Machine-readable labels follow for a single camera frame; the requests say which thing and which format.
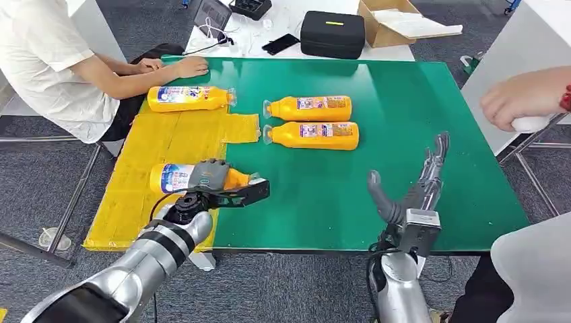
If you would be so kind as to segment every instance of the white shirt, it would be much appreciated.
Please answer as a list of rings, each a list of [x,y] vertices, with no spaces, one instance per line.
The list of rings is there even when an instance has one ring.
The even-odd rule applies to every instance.
[[[571,213],[499,237],[492,262],[514,293],[498,323],[571,322]]]
[[[0,0],[0,69],[18,95],[84,143],[107,131],[119,101],[73,74],[93,56],[65,0]]]

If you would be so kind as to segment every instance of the green tabletop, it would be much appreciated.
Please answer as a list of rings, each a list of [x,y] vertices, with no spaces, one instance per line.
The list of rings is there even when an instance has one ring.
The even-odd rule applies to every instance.
[[[260,113],[263,100],[346,95],[360,128],[354,151],[228,145],[226,159],[259,172],[271,196],[244,209],[221,209],[214,248],[366,250],[385,227],[366,189],[376,169],[389,196],[416,181],[424,148],[450,133],[444,188],[436,210],[435,252],[489,250],[502,234],[528,225],[513,190],[444,63],[321,59],[208,59],[209,75],[173,85],[235,87],[233,113]],[[260,126],[284,121],[261,116]]]

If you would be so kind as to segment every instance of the black case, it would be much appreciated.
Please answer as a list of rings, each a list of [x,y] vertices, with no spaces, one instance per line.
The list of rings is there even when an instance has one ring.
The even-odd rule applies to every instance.
[[[258,21],[271,8],[271,0],[236,0],[229,6],[233,12]]]
[[[306,55],[358,59],[365,46],[365,21],[360,15],[308,11],[300,38]]]

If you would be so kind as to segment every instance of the orange bottle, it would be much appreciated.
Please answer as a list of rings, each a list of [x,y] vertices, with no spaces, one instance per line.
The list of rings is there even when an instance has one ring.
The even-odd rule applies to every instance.
[[[156,193],[167,194],[175,190],[188,188],[192,186],[189,183],[189,179],[194,169],[194,165],[157,164],[151,169],[149,176],[151,190]],[[257,173],[247,175],[230,168],[224,181],[224,190],[247,186],[251,180],[258,177]],[[185,193],[185,191],[182,191],[177,194],[184,195]]]
[[[288,122],[279,127],[266,124],[264,143],[281,143],[289,148],[353,150],[359,144],[359,127],[354,122]]]
[[[236,105],[236,90],[213,86],[155,86],[147,95],[155,112],[214,110]]]
[[[288,96],[276,102],[264,101],[263,115],[286,121],[349,121],[351,98],[348,96],[317,96],[294,98]]]

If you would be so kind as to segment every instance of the gray carpet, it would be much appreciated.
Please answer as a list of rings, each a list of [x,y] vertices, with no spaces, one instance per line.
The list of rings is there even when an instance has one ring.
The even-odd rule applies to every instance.
[[[457,83],[465,76],[459,56],[485,50],[506,22],[504,4],[475,0],[414,1],[430,18],[464,24],[462,36],[421,40],[412,46],[420,61],[445,61]],[[179,0],[98,0],[128,59],[159,42],[185,45],[192,12]],[[49,121],[34,117],[0,118],[0,135],[64,133]],[[558,127],[546,140],[571,141],[571,128]],[[37,243],[42,226],[56,226],[93,147],[81,143],[0,146],[0,223],[2,231]],[[571,183],[567,151],[530,151],[529,163],[552,194],[560,211]],[[102,154],[73,214],[66,234],[73,246],[64,253],[77,265],[64,270],[12,250],[0,249],[0,308],[6,322],[17,322],[43,297],[108,266],[119,253],[87,252],[79,244],[98,208],[113,162]],[[514,161],[505,167],[513,189],[532,222],[549,217],[523,170]],[[453,275],[445,283],[423,278],[427,301],[450,310],[475,268],[474,257],[452,257]],[[158,291],[159,322],[368,322],[372,315],[360,255],[219,254],[216,270],[205,273],[187,263]],[[448,261],[431,257],[424,276],[446,278]],[[151,322],[150,308],[142,322]]]

